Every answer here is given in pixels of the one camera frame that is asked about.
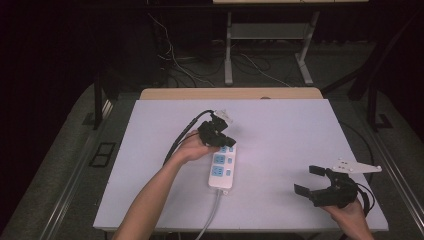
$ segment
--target power strip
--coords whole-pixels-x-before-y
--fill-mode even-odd
[[[236,145],[233,147],[221,147],[212,156],[208,184],[212,188],[223,190],[224,194],[228,193],[228,190],[233,186]]]

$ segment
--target human hand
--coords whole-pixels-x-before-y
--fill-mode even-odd
[[[374,239],[368,228],[361,202],[358,199],[344,208],[338,208],[337,206],[325,206],[321,208],[330,213],[331,218],[337,222],[343,232],[351,239]]]
[[[174,155],[180,156],[183,163],[186,163],[218,150],[219,147],[205,146],[199,137],[199,132],[194,130],[186,135]]]

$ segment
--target electrical outlet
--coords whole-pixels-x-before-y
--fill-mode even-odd
[[[215,164],[224,164],[225,163],[225,155],[216,154],[213,157],[213,163],[215,163]]]
[[[224,167],[213,166],[212,167],[212,176],[222,177],[224,175]]]

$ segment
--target table surface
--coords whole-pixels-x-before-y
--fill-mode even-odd
[[[119,226],[136,194],[162,166],[173,138],[198,113],[206,109],[226,109],[234,123],[224,133],[238,142],[234,185],[227,196],[221,197],[209,231],[338,229],[327,213],[293,191],[294,183],[311,190],[329,186],[327,178],[308,173],[309,165],[331,167],[339,158],[355,161],[329,102],[322,96],[321,99],[260,100],[257,98],[263,97],[263,93],[256,91],[253,99],[184,100],[199,91],[207,92],[209,95],[202,96],[210,98],[238,91],[244,96],[240,89],[221,90],[143,91],[142,100],[137,101],[130,118],[94,222],[95,228],[113,231]],[[279,98],[293,98],[292,94],[287,94],[287,89],[271,92],[276,90],[285,93]],[[317,93],[313,88],[292,90]],[[153,97],[153,92],[160,94]],[[155,99],[171,92],[180,92],[177,95],[181,98],[144,98]],[[207,185],[210,164],[211,156],[208,155],[180,170],[156,226],[157,231],[199,231],[203,228],[215,200],[215,191]],[[362,174],[351,177],[368,187]],[[368,222],[374,231],[388,229],[378,204],[370,212]]]

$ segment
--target person's left hand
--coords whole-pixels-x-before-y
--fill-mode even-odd
[[[199,132],[194,130],[186,135],[180,147],[174,154],[182,157],[184,163],[197,160],[208,153],[217,152],[219,147],[207,147],[199,137]]]

